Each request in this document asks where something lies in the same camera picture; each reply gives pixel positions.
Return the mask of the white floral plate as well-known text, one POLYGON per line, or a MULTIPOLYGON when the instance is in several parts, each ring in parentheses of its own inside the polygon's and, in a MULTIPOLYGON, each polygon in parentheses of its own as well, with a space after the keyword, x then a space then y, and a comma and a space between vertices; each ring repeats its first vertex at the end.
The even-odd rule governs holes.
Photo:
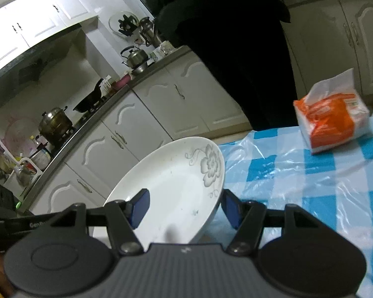
POLYGON ((149 209, 135 230, 142 246, 196 243, 217 212, 224 179, 220 148, 207 138, 185 137, 142 159, 107 200, 129 201, 148 189, 149 209))

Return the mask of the white lower kitchen cabinets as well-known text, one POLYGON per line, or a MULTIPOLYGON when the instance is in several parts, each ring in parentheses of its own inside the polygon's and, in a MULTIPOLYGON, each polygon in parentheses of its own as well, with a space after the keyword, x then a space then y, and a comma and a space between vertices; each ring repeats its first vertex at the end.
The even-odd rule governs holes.
MULTIPOLYGON (((284 25, 294 91, 354 69, 356 89, 373 98, 373 0, 285 0, 284 25)), ((53 209, 71 199, 94 203, 109 196, 138 160, 169 141, 237 133, 248 120, 183 47, 150 66, 115 93, 59 149, 20 208, 53 209)))

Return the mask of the blue checkered plastic tablecloth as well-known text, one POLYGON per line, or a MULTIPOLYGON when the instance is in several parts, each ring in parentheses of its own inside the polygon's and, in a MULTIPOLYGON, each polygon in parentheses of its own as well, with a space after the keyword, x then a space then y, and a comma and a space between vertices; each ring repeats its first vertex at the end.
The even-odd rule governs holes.
POLYGON ((224 143, 224 186, 270 209, 296 204, 361 249, 367 273, 359 297, 373 297, 373 114, 369 131, 312 154, 296 126, 250 132, 224 143))

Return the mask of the white dish rack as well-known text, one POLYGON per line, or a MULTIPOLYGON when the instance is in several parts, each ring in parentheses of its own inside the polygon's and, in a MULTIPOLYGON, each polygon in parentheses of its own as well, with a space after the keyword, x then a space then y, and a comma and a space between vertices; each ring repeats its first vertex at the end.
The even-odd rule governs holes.
POLYGON ((42 175, 42 170, 28 157, 16 159, 1 140, 0 153, 5 156, 11 169, 4 187, 9 189, 17 199, 23 200, 42 175))

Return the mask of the steel stock pot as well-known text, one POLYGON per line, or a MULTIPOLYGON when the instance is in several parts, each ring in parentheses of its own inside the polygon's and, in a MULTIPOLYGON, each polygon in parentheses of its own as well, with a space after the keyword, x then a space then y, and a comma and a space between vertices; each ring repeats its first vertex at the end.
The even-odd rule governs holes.
POLYGON ((72 121, 65 113, 67 108, 67 106, 64 108, 56 107, 42 114, 38 129, 40 135, 52 145, 59 144, 63 136, 73 128, 72 121))

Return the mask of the black wok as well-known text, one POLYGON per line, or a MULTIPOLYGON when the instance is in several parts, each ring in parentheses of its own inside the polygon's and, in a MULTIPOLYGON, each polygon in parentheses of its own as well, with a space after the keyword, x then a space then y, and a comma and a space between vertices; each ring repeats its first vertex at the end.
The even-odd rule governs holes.
POLYGON ((74 108, 74 111, 79 113, 85 113, 89 111, 94 104, 101 100, 101 89, 100 85, 103 82, 103 78, 101 78, 95 85, 92 92, 90 92, 87 96, 85 96, 74 108))

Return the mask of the orange tissue pack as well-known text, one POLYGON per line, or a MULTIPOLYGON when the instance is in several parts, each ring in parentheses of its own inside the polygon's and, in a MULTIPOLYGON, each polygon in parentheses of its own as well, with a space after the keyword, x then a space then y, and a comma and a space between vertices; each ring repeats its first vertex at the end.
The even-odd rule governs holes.
POLYGON ((313 85, 294 101, 300 132, 312 154, 369 132, 370 111, 354 87, 354 69, 313 85))

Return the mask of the pink small bowl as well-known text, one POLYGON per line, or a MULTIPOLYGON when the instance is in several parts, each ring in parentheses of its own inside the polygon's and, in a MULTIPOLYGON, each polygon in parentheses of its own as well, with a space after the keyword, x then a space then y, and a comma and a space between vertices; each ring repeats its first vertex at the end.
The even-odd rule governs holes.
POLYGON ((118 81, 116 81, 112 84, 113 88, 115 90, 119 90, 119 89, 123 88, 125 85, 127 85, 130 82, 130 80, 131 80, 131 76, 129 74, 126 74, 121 79, 119 79, 118 81))

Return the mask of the steel kettle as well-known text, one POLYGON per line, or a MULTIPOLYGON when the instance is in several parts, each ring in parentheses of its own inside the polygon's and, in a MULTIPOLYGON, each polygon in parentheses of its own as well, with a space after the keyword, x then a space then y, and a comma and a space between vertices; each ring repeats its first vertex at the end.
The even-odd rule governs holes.
POLYGON ((120 56, 125 59, 122 63, 132 69, 135 75, 142 73, 148 68, 148 54, 136 46, 124 48, 120 52, 120 56))

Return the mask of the range hood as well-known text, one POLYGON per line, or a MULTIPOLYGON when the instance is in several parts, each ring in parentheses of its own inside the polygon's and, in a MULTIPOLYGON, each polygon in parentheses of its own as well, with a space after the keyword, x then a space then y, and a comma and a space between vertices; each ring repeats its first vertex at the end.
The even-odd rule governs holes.
POLYGON ((97 16, 73 24, 22 52, 0 69, 0 107, 63 60, 82 28, 94 23, 97 16))

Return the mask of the glass french press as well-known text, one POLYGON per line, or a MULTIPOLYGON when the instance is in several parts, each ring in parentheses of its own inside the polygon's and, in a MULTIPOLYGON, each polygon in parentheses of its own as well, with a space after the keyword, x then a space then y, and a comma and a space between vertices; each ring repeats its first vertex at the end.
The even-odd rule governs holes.
POLYGON ((144 40, 146 46, 157 48, 162 43, 157 28, 149 17, 144 17, 139 21, 139 34, 144 40))

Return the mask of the round glass lid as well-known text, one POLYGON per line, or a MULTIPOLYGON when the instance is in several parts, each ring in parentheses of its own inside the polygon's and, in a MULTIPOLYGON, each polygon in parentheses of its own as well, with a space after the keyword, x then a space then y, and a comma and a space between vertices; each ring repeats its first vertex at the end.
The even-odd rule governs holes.
POLYGON ((139 28, 139 19, 131 12, 120 11, 110 16, 108 25, 117 36, 131 37, 139 28))

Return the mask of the person in black clothes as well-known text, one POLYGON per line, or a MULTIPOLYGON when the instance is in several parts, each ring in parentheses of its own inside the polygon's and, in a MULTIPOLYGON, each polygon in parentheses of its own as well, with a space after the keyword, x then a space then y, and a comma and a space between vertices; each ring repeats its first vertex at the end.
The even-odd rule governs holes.
POLYGON ((187 46, 256 131, 297 124, 283 0, 145 0, 159 33, 187 46))

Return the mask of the white upper cabinets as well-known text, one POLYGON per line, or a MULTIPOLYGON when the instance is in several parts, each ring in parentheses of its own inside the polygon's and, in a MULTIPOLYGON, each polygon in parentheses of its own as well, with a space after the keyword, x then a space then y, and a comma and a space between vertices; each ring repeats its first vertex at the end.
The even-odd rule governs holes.
POLYGON ((94 15, 86 0, 0 0, 0 69, 32 46, 94 15))

